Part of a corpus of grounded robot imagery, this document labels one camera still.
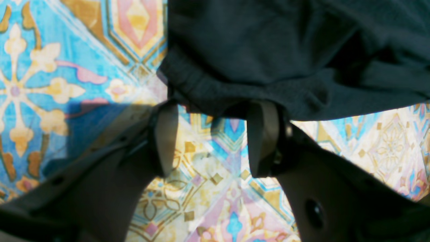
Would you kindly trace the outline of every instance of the floral tile pattern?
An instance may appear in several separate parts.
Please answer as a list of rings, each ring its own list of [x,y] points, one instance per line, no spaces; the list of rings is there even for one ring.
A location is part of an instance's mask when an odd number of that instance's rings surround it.
[[[155,75],[166,11],[165,0],[0,0],[0,203],[166,99]],[[400,194],[428,193],[428,103],[295,124]],[[127,241],[300,241],[276,179],[251,177],[244,121],[181,109],[174,165],[142,194]]]

